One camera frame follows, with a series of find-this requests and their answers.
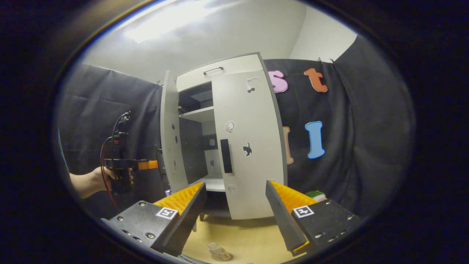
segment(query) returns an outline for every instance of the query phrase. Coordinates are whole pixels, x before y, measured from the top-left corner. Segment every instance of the cat sticker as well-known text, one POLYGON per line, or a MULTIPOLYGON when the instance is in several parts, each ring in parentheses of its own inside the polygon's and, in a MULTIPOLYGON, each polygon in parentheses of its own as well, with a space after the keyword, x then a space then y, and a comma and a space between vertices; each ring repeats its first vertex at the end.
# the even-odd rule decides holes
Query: cat sticker
POLYGON ((252 154, 252 149, 251 149, 251 145, 249 144, 249 142, 246 142, 246 144, 248 144, 247 146, 243 146, 242 147, 242 150, 243 151, 246 151, 246 156, 249 156, 252 154))

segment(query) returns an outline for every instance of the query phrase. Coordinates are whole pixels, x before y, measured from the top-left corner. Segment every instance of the white wall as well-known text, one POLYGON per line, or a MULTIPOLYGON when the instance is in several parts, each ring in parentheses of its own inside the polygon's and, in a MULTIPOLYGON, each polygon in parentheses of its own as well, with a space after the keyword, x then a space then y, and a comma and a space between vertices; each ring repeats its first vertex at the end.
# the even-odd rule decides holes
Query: white wall
POLYGON ((310 7, 290 59, 324 62, 337 59, 355 41, 356 33, 332 17, 310 7))
POLYGON ((179 6, 172 13, 169 8, 180 5, 179 1, 117 27, 93 44, 83 62, 155 83, 164 79, 166 70, 176 77, 199 65, 245 53, 260 52, 264 59, 288 58, 306 13, 305 5, 294 0, 203 2, 203 12, 208 10, 203 18, 196 17, 192 7, 184 11, 179 6), (142 25, 150 26, 140 37, 149 39, 137 43, 129 32, 142 25))

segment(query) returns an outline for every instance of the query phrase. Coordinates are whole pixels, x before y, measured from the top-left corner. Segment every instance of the drawer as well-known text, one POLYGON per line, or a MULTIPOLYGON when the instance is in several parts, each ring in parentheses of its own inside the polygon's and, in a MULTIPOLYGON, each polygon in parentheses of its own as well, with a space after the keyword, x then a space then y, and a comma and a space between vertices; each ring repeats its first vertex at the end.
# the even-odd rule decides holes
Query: drawer
POLYGON ((194 86, 207 83, 211 81, 213 77, 216 76, 248 71, 257 71, 263 69, 264 68, 262 67, 261 61, 257 54, 240 56, 208 64, 195 70, 191 70, 189 72, 181 74, 177 78, 176 87, 177 90, 181 92, 194 86))

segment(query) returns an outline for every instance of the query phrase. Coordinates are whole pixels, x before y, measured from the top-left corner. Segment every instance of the blue letter i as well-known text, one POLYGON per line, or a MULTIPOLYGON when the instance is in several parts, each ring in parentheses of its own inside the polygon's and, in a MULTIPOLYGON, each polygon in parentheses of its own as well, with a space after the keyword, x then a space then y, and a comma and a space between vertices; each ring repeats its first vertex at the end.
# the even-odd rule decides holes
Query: blue letter i
POLYGON ((319 158, 325 153, 322 148, 321 127, 321 121, 310 122, 304 126, 304 128, 306 128, 306 130, 310 133, 311 151, 308 154, 308 158, 310 159, 319 158))

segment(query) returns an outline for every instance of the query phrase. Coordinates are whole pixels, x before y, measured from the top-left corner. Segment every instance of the orange foam pad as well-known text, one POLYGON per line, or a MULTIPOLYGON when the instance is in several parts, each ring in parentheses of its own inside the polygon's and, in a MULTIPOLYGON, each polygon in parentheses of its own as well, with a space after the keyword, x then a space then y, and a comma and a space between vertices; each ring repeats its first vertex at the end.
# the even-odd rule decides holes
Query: orange foam pad
POLYGON ((292 188, 289 188, 285 185, 277 183, 273 180, 271 180, 270 183, 272 183, 273 187, 279 194, 280 199, 282 200, 285 208, 287 208, 289 214, 292 213, 293 208, 317 203, 317 201, 313 198, 302 194, 292 188))
POLYGON ((202 186, 202 184, 203 182, 199 182, 197 184, 189 186, 179 192, 176 192, 157 202, 154 202, 153 204, 161 207, 178 210, 179 215, 181 215, 184 209, 186 209, 189 202, 192 200, 192 198, 194 198, 194 195, 199 190, 200 186, 202 186))
POLYGON ((138 163, 138 170, 149 170, 149 169, 156 169, 158 168, 158 161, 150 160, 150 161, 143 161, 138 163))

